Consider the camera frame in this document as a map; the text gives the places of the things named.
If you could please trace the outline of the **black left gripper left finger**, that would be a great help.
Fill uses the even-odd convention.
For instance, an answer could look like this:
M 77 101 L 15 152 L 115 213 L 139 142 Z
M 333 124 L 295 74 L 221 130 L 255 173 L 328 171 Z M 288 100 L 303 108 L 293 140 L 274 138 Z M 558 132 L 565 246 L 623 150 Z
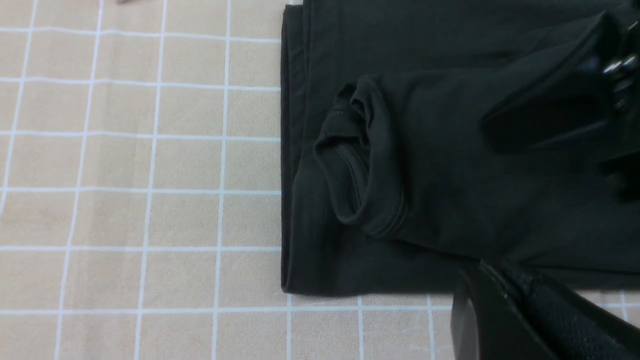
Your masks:
M 637 360 L 639 329 L 539 271 L 462 269 L 450 330 L 457 360 Z

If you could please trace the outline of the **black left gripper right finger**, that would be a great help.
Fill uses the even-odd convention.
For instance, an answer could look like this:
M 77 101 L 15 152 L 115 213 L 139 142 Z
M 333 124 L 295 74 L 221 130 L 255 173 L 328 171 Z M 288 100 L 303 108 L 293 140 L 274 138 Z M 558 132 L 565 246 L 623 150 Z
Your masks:
M 639 2 L 517 0 L 483 89 L 484 201 L 639 199 Z

